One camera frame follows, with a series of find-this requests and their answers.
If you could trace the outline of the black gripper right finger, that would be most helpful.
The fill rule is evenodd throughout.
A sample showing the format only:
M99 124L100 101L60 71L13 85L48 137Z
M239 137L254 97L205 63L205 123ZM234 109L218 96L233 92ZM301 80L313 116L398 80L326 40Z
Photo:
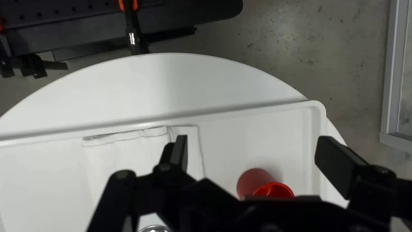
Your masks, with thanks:
M391 212L395 174L368 164L332 137L318 138L314 163L353 210Z

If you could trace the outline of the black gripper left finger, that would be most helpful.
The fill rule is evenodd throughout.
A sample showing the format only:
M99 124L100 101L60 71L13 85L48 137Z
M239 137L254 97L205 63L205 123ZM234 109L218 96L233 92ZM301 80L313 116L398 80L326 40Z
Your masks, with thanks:
M169 170L179 168L181 172L188 169L188 137L178 136L175 142L167 143L161 155L158 169Z

